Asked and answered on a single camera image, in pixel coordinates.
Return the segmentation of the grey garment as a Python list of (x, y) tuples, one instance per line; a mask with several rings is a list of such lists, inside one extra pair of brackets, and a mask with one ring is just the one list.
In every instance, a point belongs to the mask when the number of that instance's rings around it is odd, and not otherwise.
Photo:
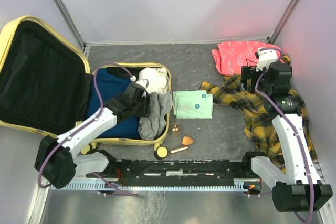
[(138, 133), (143, 140), (151, 141), (159, 137), (166, 127), (164, 117), (173, 106), (172, 91), (166, 94), (150, 94), (150, 116), (139, 120)]

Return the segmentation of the white garment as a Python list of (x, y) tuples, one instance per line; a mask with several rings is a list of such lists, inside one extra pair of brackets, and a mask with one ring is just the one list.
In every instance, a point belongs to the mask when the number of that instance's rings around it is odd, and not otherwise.
[(139, 73), (138, 79), (148, 79), (147, 93), (166, 94), (168, 89), (168, 76), (165, 68), (144, 68)]

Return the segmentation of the mint green flowered cloth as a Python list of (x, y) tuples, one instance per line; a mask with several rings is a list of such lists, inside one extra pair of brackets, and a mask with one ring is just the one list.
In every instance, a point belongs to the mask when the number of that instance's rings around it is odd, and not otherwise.
[(175, 91), (173, 114), (177, 119), (212, 119), (213, 95), (205, 90)]

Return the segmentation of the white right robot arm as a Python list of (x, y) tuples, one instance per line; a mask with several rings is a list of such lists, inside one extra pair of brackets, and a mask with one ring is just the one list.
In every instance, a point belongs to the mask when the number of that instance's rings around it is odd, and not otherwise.
[(260, 154), (248, 156), (241, 172), (246, 177), (256, 174), (271, 189), (272, 200), (279, 212), (318, 211), (332, 197), (330, 185), (323, 184), (317, 173), (303, 131), (303, 117), (298, 98), (290, 95), (292, 67), (273, 62), (269, 67), (243, 66), (242, 84), (251, 81), (253, 92), (263, 98), (272, 125), (279, 138), (286, 171)]

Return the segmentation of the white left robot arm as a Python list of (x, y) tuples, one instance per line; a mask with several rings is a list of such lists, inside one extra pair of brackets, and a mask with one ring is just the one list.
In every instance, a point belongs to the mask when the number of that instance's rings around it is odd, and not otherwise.
[(81, 150), (122, 121), (132, 117), (150, 115), (149, 95), (143, 81), (132, 82), (126, 90), (109, 99), (83, 123), (57, 137), (45, 136), (39, 145), (35, 169), (38, 186), (44, 188), (41, 179), (61, 189), (75, 177), (101, 173), (105, 177), (116, 171), (113, 157), (102, 151), (81, 155)]

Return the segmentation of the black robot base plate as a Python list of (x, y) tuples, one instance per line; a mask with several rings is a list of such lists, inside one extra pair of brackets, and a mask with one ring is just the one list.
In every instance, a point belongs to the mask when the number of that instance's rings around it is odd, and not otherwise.
[(233, 186), (235, 181), (259, 182), (260, 177), (241, 162), (216, 160), (128, 160), (111, 162), (98, 173), (103, 178), (121, 179), (129, 187)]

